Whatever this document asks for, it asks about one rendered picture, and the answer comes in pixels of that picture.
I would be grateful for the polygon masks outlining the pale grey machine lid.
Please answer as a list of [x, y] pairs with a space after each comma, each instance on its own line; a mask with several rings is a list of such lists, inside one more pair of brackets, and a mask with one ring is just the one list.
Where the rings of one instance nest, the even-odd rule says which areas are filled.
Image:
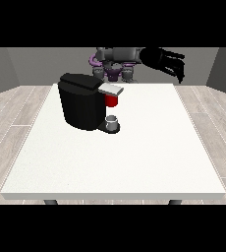
[[122, 87], [118, 87], [112, 84], [103, 83], [98, 91], [105, 95], [113, 95], [118, 96], [124, 89]]

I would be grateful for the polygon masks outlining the black coffee machine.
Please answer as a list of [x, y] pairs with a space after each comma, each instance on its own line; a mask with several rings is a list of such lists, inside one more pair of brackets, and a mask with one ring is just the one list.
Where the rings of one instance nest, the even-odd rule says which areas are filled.
[[100, 130], [108, 134], [120, 131], [120, 124], [114, 131], [106, 129], [105, 94], [98, 91], [104, 81], [90, 75], [64, 74], [58, 83], [58, 90], [65, 120], [71, 126], [87, 131]]

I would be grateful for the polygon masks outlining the small grey cup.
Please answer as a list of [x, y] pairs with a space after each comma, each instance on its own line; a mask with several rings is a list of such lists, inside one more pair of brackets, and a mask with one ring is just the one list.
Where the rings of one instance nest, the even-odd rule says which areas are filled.
[[114, 131], [118, 127], [118, 119], [115, 115], [108, 115], [105, 118], [106, 129], [109, 131]]

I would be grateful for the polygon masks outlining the red pod holder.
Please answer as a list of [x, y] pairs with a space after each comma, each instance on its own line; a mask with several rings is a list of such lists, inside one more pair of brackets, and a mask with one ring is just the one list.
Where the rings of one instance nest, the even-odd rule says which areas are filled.
[[106, 94], [104, 97], [106, 106], [114, 107], [118, 104], [118, 98], [116, 96]]

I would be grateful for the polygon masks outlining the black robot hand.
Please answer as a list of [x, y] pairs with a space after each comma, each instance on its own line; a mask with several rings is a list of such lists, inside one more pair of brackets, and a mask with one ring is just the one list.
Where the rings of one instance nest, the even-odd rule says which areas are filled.
[[140, 52], [140, 60], [143, 65], [176, 77], [179, 83], [182, 83], [185, 78], [184, 59], [184, 54], [167, 51], [159, 47], [146, 47]]

